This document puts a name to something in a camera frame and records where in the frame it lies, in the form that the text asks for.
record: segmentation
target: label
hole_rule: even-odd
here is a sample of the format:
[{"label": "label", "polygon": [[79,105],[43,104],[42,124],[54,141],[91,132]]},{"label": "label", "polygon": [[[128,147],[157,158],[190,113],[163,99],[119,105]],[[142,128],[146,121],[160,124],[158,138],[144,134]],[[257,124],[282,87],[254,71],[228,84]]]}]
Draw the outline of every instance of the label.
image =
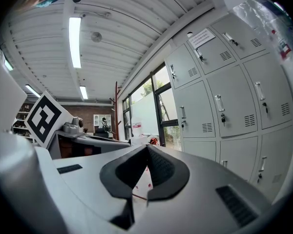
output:
[{"label": "label", "polygon": [[189,41],[191,42],[192,46],[196,49],[204,43],[208,42],[209,40],[212,40],[213,38],[215,38],[215,36],[211,33],[211,31],[209,31],[208,29],[204,29],[200,33],[191,37]]}]

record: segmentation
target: paper sign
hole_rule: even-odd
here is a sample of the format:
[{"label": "paper sign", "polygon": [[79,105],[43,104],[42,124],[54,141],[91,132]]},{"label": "paper sign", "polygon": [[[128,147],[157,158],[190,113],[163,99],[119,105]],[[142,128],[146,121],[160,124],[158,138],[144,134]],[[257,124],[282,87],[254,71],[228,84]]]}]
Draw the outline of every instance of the paper sign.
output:
[{"label": "paper sign", "polygon": [[72,123],[72,120],[73,116],[45,91],[36,101],[24,123],[38,144],[47,148],[53,133],[66,122]]},{"label": "paper sign", "polygon": [[215,36],[209,31],[208,29],[202,30],[200,33],[196,34],[195,36],[190,38],[190,42],[192,46],[196,49],[203,45],[204,43],[212,40]]}]

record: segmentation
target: tree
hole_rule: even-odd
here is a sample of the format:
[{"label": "tree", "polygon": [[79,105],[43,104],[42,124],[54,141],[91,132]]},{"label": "tree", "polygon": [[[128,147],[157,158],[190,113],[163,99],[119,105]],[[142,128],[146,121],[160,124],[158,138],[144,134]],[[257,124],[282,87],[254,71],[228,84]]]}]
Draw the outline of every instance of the tree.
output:
[{"label": "tree", "polygon": [[[164,86],[164,84],[160,80],[156,81],[156,85],[157,85],[157,88]],[[141,96],[146,97],[148,94],[150,94],[152,92],[151,80],[148,80],[145,84],[142,85],[142,87],[143,87],[143,93],[141,93]]]}]

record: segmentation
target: window frame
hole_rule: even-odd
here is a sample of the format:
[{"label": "window frame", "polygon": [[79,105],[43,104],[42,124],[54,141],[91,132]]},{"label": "window frame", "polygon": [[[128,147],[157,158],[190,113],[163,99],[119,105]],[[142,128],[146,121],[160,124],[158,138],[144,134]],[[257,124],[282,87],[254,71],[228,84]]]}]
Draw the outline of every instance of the window frame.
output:
[{"label": "window frame", "polygon": [[[166,65],[163,62],[161,65],[159,65],[154,71],[150,72],[150,74],[131,92],[128,94],[128,96],[123,100],[123,116],[125,118],[125,113],[129,111],[129,117],[130,117],[130,126],[125,126],[125,138],[129,139],[129,136],[127,136],[127,129],[131,129],[131,137],[132,135],[132,127],[131,127],[131,96],[133,93],[135,93],[143,84],[145,84],[149,79],[151,79],[151,84],[152,84],[152,92],[153,92],[153,97],[154,97],[154,103],[155,103],[155,113],[156,113],[156,119],[157,119],[157,127],[158,127],[158,133],[159,133],[159,139],[161,146],[166,146],[165,142],[165,134],[164,134],[164,127],[169,127],[169,126],[178,126],[178,119],[172,119],[172,120],[166,120],[162,121],[162,111],[161,111],[161,104],[160,104],[160,94],[167,91],[168,89],[171,89],[171,83],[166,83],[160,88],[155,88],[156,86],[156,73],[159,72],[162,68],[164,68]],[[125,109],[125,103],[126,100],[129,98],[129,108]]]}]

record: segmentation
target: smoke detector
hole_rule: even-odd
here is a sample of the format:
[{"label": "smoke detector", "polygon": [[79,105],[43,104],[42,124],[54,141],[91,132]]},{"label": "smoke detector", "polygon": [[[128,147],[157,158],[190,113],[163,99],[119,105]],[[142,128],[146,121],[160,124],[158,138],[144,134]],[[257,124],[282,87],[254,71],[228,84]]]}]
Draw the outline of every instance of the smoke detector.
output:
[{"label": "smoke detector", "polygon": [[102,35],[99,32],[93,32],[91,34],[91,40],[93,42],[100,42],[102,40]]}]

